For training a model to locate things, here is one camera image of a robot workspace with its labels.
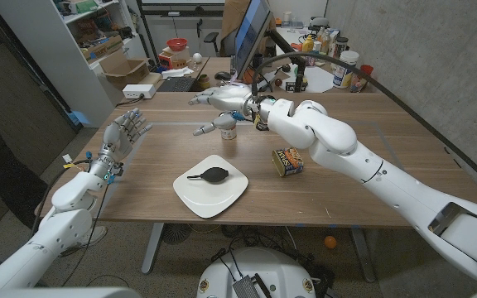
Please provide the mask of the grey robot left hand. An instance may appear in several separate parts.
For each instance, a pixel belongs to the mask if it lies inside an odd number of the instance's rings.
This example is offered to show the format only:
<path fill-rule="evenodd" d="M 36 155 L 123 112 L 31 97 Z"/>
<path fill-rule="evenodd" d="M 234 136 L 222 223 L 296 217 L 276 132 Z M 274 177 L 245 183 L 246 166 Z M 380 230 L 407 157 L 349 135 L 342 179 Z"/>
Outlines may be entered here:
<path fill-rule="evenodd" d="M 147 122 L 139 108 L 115 118 L 104 130 L 103 143 L 98 157 L 91 162 L 89 173 L 99 178 L 119 173 L 133 144 L 151 129 L 152 123 Z"/>

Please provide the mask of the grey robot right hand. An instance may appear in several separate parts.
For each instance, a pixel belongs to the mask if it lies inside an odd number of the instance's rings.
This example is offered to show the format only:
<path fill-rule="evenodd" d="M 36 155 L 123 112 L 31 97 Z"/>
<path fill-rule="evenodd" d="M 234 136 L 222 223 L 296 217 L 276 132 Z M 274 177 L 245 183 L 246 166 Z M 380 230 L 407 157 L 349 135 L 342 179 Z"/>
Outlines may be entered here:
<path fill-rule="evenodd" d="M 211 87 L 199 92 L 189 101 L 189 105 L 208 104 L 222 111 L 222 113 L 209 124 L 197 128 L 193 135 L 200 136 L 215 129 L 231 129 L 237 123 L 237 120 L 232 116 L 233 112 L 238 112 L 243 116 L 250 116 L 252 114 L 252 110 L 248 106 L 251 97 L 252 92 L 248 86 L 236 84 Z"/>

